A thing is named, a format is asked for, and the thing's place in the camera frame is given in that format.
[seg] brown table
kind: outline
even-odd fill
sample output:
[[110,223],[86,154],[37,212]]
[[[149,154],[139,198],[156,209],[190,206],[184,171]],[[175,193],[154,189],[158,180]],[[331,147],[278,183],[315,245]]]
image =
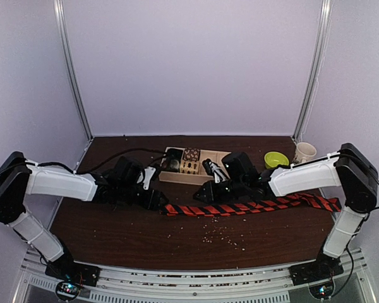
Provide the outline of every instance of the brown table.
[[[133,147],[167,146],[244,151],[259,171],[263,156],[276,150],[289,158],[289,137],[115,137],[95,138],[80,169]],[[138,152],[149,163],[157,155]],[[115,161],[104,166],[111,168]],[[159,182],[171,203],[196,205],[198,187]],[[327,211],[297,207],[269,213],[219,218],[167,217],[139,206],[96,205],[64,199],[52,225],[79,261],[157,270],[249,268],[315,258],[333,225]]]

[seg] red and black striped fabric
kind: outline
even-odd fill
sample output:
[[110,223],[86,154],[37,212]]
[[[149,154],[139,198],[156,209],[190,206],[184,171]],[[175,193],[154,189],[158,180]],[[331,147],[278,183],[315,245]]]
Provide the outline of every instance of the red and black striped fabric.
[[262,213],[265,211],[284,210],[286,208],[307,204],[308,206],[331,212],[341,211],[340,201],[337,198],[325,199],[314,194],[290,194],[275,200],[264,200],[258,203],[216,204],[208,206],[183,206],[167,204],[160,209],[161,214],[167,216],[186,215],[191,217],[217,217],[231,215],[245,215],[246,213]]

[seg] white wall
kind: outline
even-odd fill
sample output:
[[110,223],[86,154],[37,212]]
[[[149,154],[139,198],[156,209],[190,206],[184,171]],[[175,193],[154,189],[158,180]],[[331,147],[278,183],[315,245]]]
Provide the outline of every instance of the white wall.
[[[0,1],[0,165],[14,150],[70,166],[86,144],[66,76],[53,1]],[[48,223],[55,197],[28,206]],[[0,223],[0,303],[9,302],[26,246]]]
[[[320,155],[343,142],[354,143],[379,171],[379,1],[335,1],[325,62],[302,139],[316,145]],[[371,214],[356,244],[363,248],[379,291],[379,211]]]
[[292,134],[321,5],[65,1],[93,133]]

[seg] green bowl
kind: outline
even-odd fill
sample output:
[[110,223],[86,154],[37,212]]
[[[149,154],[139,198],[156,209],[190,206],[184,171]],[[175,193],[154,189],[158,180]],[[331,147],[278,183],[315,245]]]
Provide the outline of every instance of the green bowl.
[[288,158],[283,154],[277,151],[270,151],[264,156],[265,168],[273,169],[278,165],[289,165]]

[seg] white mug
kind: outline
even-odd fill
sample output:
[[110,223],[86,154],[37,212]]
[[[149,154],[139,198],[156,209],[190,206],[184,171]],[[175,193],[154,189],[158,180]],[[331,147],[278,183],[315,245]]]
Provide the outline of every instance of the white mug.
[[299,142],[296,145],[295,157],[293,163],[300,164],[313,160],[313,157],[317,154],[316,148],[307,142]]

